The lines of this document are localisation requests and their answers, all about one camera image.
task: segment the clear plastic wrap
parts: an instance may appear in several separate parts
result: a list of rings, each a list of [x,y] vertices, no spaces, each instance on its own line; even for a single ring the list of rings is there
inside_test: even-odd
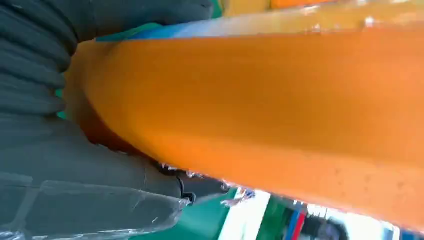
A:
[[[334,1],[166,26],[140,32],[131,39],[331,33],[378,25],[404,27],[424,21],[423,6],[420,0]]]
[[[0,172],[0,240],[118,239],[174,226],[190,201]]]

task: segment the white light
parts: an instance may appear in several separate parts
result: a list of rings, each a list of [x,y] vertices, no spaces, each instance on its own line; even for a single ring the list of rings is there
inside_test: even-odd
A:
[[[317,12],[317,10],[320,8],[320,6],[307,6],[304,7],[301,11],[301,13],[303,13],[304,15],[310,15],[310,14],[314,14]]]
[[[401,4],[401,3],[406,3],[409,2],[410,0],[391,0],[392,4]]]
[[[367,4],[367,0],[358,0],[357,3],[359,6],[364,6]]]
[[[372,16],[367,16],[365,18],[365,26],[366,27],[372,27],[372,26],[374,26],[375,23],[376,23],[376,21],[374,20],[374,18]]]

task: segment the gray plastic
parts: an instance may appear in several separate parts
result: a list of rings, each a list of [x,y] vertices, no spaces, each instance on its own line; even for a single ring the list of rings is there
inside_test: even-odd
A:
[[[190,203],[125,187],[32,181],[0,172],[0,205],[8,206],[0,208],[1,240],[127,238],[172,227]]]
[[[209,0],[0,0],[0,240],[104,240],[176,223],[187,204],[178,178],[91,144],[56,116],[66,105],[54,92],[78,43],[211,14]]]

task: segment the orange plastic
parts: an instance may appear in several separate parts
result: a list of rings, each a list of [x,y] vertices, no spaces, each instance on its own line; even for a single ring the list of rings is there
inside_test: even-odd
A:
[[[326,2],[335,2],[335,0],[271,0],[271,8],[283,9],[296,6],[321,4]]]
[[[96,114],[159,161],[422,230],[423,43],[422,25],[91,42],[66,97],[98,141],[117,136]]]

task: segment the green floor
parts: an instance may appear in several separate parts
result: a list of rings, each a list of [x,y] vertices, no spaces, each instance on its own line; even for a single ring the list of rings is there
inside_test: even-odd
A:
[[[276,196],[271,196],[256,240],[281,239],[282,229],[289,221],[287,213],[286,206],[281,200]]]
[[[131,240],[217,240],[229,211],[220,202],[223,199],[232,199],[235,195],[236,190],[232,189],[223,197],[187,207],[174,228],[133,237]]]

